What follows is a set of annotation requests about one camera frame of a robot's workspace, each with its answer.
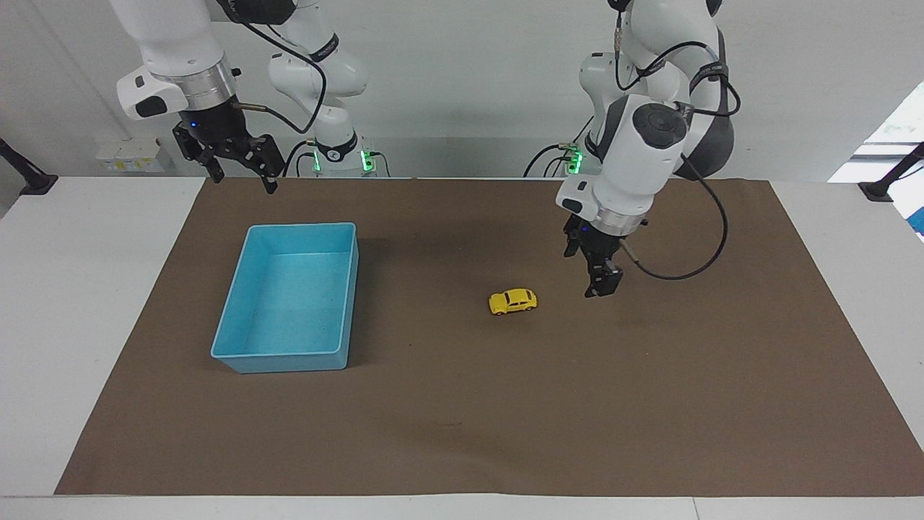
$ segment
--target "brown mat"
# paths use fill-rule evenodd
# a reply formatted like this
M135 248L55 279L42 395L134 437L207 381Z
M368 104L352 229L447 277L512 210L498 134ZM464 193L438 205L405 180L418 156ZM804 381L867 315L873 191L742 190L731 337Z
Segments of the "brown mat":
M716 181L728 250L697 279L585 300L551 182L206 184L60 494L924 495L915 442L769 184ZM719 231L671 181L633 236L668 273ZM247 227L355 221L349 367L209 356ZM495 317L529 287L533 313Z

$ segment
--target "blue plastic bin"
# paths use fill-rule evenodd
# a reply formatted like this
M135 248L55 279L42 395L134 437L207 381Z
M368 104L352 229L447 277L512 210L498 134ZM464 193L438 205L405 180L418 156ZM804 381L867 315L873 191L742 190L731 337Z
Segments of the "blue plastic bin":
M241 374L347 366L356 226L253 226L212 345Z

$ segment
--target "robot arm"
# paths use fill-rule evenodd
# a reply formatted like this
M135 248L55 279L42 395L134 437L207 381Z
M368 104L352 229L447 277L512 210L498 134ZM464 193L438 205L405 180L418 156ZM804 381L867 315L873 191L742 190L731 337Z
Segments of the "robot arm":
M298 0L292 16L279 27L282 37L301 54L311 58L321 73L304 61L277 54L270 60L270 82L312 113L314 142L319 154L316 168L324 174L361 176L369 170L366 144L357 134L352 119L338 98L362 94L369 83L365 66L340 44L340 38L325 19L319 0Z
M615 291L623 271L613 265L613 254L645 223L668 178L715 173L734 142L724 117L723 37L711 19L721 2L609 1L626 14L616 52L592 55L581 73L597 119L585 146L602 170L571 176L556 198L572 213L565 256L579 249L588 261L587 297Z
M255 138L248 132L235 71L227 65L202 0L110 3L144 61L117 84L126 114L142 120L178 112L181 121L173 133L187 160L205 166L215 182L225 176L217 158L235 160L273 193L285 162L272 136ZM223 7L239 23L282 23L295 10L291 0L237 0Z

